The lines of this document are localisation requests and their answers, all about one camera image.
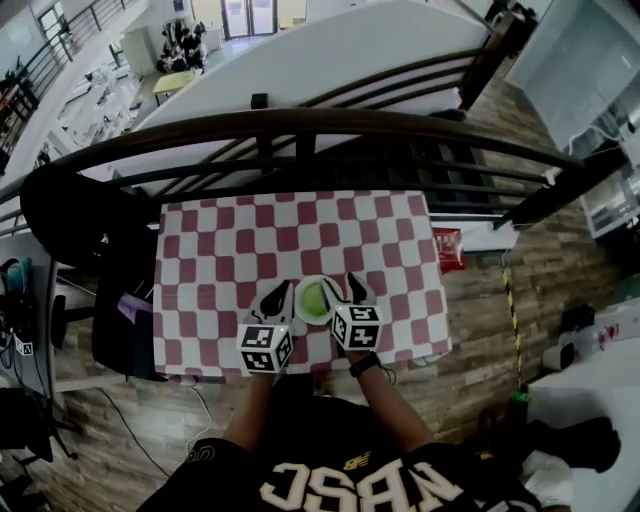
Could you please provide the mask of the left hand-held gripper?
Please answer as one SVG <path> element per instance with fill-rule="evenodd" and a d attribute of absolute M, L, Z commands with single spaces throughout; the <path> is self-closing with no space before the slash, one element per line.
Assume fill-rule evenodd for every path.
<path fill-rule="evenodd" d="M 295 286 L 289 280 L 266 293 L 238 325 L 236 347 L 251 374 L 278 374 L 294 349 Z"/>

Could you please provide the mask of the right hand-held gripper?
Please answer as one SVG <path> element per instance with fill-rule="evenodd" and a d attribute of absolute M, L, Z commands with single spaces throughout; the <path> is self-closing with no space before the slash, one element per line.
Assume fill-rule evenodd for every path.
<path fill-rule="evenodd" d="M 347 274 L 347 283 L 354 305 L 342 304 L 341 290 L 328 277 L 321 280 L 325 307 L 332 308 L 330 333 L 345 351 L 375 351 L 383 324 L 375 292 L 364 279 L 352 272 Z"/>

